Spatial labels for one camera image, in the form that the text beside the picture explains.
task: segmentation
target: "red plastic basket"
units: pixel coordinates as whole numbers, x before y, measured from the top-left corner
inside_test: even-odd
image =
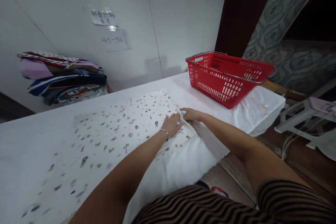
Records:
[[[255,86],[268,80],[276,66],[219,52],[186,58],[192,87],[228,109],[234,108]]]

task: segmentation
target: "patterned wallpaper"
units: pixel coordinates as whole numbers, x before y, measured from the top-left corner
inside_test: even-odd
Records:
[[[280,41],[306,0],[268,0],[243,58],[277,65],[271,81],[313,93],[336,77],[336,45]]]

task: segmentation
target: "white printed fabric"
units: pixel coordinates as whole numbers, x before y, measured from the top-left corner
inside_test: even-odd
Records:
[[[22,223],[69,220],[93,189],[140,144],[158,132],[165,117],[181,113],[165,90],[75,116],[73,133],[46,171],[41,193],[22,213]],[[197,137],[180,118],[182,128],[166,142],[154,162]]]

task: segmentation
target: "paper sign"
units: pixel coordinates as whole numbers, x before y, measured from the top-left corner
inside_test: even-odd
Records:
[[[125,30],[103,31],[100,38],[100,44],[106,47],[107,52],[130,49]]]
[[[108,8],[105,10],[90,9],[92,22],[97,25],[118,26],[115,15]]]

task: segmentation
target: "striped shirt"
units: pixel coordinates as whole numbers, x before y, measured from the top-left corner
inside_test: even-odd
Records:
[[[336,223],[335,206],[291,181],[263,185],[258,205],[259,210],[192,185],[148,204],[132,223]]]

